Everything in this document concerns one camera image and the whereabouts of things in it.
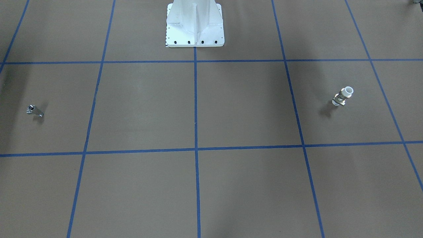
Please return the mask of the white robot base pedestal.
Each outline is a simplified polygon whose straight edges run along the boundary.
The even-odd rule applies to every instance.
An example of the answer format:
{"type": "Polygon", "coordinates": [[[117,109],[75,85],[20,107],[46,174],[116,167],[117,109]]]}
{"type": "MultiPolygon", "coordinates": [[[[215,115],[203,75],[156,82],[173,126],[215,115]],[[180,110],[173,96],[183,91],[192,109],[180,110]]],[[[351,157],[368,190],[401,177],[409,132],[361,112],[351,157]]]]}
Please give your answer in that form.
{"type": "Polygon", "coordinates": [[[166,47],[222,47],[221,4],[214,0],[174,0],[167,5],[166,47]]]}

